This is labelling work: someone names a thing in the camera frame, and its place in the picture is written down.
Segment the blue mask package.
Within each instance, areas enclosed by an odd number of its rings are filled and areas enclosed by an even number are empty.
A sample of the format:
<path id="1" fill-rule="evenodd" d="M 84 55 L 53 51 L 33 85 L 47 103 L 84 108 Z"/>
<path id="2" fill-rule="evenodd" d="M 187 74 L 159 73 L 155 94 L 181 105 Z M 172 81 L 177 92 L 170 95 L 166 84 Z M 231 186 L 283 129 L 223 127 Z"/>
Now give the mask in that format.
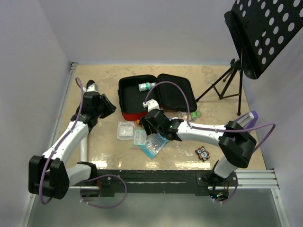
<path id="1" fill-rule="evenodd" d="M 139 148 L 147 155 L 147 157 L 153 159 L 163 149 L 168 141 L 168 139 L 157 133 L 151 135 L 146 140 L 145 145 L 140 145 Z"/>

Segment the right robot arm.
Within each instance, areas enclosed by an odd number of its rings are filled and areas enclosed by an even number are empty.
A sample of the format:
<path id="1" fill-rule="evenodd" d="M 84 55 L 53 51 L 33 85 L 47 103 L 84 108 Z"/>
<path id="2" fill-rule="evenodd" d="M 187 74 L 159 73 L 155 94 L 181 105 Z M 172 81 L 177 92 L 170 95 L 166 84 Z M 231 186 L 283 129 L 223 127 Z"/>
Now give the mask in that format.
<path id="1" fill-rule="evenodd" d="M 154 99 L 144 102 L 143 107 L 147 109 L 143 126 L 148 135 L 158 133 L 170 141 L 197 141 L 221 149 L 223 158 L 211 173 L 213 184 L 221 186 L 233 171 L 248 167 L 257 142 L 237 122 L 229 121 L 226 125 L 188 124 L 182 119 L 169 119 Z"/>

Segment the red medicine kit case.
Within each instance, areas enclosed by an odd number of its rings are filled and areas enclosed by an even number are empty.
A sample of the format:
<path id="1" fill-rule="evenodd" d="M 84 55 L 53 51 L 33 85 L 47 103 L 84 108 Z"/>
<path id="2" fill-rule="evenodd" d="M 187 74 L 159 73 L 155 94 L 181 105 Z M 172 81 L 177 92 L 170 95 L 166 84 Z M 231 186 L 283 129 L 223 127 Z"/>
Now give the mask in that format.
<path id="1" fill-rule="evenodd" d="M 149 91 L 139 91 L 138 85 L 141 83 L 159 83 L 162 81 L 170 81 L 177 84 L 187 98 L 190 112 L 197 110 L 194 93 L 187 78 L 164 73 L 157 77 L 154 75 L 139 75 L 125 77 L 118 82 L 119 104 L 123 118 L 127 121 L 136 121 L 145 116 L 147 111 L 143 107 L 143 102 L 146 96 L 149 96 L 149 99 L 156 100 L 160 107 L 186 112 L 187 106 L 184 97 L 175 85 L 159 85 L 150 93 Z"/>

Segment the white medicine bottle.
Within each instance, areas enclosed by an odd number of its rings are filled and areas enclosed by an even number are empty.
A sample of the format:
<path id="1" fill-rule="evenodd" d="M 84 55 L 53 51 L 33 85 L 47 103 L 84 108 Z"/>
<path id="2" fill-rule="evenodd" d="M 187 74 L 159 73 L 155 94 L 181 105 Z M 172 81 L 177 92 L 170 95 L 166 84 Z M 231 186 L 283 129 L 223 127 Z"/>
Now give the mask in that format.
<path id="1" fill-rule="evenodd" d="M 146 82 L 146 83 L 141 83 L 138 85 L 139 91 L 143 92 L 143 91 L 149 91 L 151 90 L 154 86 L 156 85 L 156 83 L 150 83 L 150 82 Z"/>

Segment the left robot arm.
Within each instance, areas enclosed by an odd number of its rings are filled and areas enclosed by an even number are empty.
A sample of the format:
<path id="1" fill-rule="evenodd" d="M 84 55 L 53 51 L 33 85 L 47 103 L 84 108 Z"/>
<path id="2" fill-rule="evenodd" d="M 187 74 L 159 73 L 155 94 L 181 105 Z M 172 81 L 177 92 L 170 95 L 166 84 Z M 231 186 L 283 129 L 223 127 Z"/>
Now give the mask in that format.
<path id="1" fill-rule="evenodd" d="M 80 182 L 94 185 L 98 181 L 97 167 L 91 162 L 82 160 L 69 169 L 65 165 L 98 120 L 113 114 L 116 107 L 105 94 L 99 93 L 95 81 L 89 80 L 84 87 L 79 78 L 75 80 L 81 90 L 81 99 L 67 129 L 46 152 L 29 160 L 28 191 L 41 198 L 60 200 L 71 186 Z"/>

